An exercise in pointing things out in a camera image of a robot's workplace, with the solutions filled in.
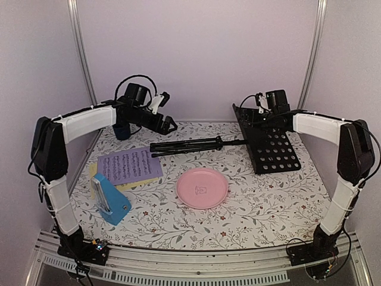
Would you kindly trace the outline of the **black music stand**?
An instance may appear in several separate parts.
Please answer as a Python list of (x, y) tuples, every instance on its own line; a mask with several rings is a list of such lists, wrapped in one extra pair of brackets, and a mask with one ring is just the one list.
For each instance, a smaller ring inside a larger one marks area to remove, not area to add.
[(252, 123), (260, 114), (259, 109), (233, 106), (241, 130), (242, 139), (225, 141), (221, 136), (206, 139), (189, 139), (152, 143), (149, 148), (153, 157), (221, 150), (225, 146), (245, 145), (254, 172), (258, 175), (291, 172), (301, 169), (301, 163), (284, 128), (254, 128)]

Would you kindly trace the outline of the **purple sheet music page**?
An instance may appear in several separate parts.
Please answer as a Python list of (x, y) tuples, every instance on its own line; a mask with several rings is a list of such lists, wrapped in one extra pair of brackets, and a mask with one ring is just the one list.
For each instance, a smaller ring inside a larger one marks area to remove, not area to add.
[(97, 172), (113, 185), (129, 184), (163, 175), (159, 158), (149, 147), (133, 148), (98, 157)]

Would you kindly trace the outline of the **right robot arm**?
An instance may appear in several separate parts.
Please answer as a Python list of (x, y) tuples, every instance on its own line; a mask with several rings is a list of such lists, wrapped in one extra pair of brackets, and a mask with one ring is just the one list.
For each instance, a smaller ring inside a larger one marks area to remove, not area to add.
[(371, 171), (376, 156), (375, 138), (365, 120), (340, 119), (305, 110), (291, 110), (283, 90), (258, 93), (255, 96), (261, 128), (284, 128), (290, 132), (310, 135), (338, 146), (338, 181), (329, 209), (316, 227), (308, 255), (320, 260), (331, 252), (345, 221), (353, 211), (360, 191), (374, 175)]

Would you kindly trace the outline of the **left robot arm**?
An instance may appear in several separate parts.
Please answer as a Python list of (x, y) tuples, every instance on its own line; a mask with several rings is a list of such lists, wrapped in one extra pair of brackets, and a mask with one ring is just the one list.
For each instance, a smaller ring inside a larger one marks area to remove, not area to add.
[(47, 202), (63, 235), (81, 231), (67, 189), (67, 144), (96, 130), (110, 126), (124, 129), (130, 124), (168, 135), (177, 130), (177, 125), (172, 117), (164, 116), (158, 109), (169, 99), (166, 92), (152, 94), (148, 88), (130, 83), (121, 97), (53, 119), (38, 119), (29, 164), (34, 171), (29, 174), (45, 186)]

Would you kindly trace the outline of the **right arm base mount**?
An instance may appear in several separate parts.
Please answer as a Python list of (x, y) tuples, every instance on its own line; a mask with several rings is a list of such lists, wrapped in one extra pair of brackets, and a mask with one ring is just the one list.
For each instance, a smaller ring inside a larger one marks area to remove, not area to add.
[(304, 265), (307, 275), (314, 280), (328, 278), (338, 259), (338, 248), (315, 248), (300, 238), (293, 238), (286, 245), (286, 254), (292, 266)]

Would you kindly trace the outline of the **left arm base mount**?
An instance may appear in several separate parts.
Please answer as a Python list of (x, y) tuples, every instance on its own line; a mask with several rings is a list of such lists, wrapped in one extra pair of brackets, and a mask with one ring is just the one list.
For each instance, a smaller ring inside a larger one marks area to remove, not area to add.
[(57, 233), (60, 237), (57, 253), (60, 256), (101, 266), (106, 265), (110, 252), (106, 240), (99, 238), (92, 241), (85, 240), (81, 228), (71, 235), (63, 234), (59, 229)]

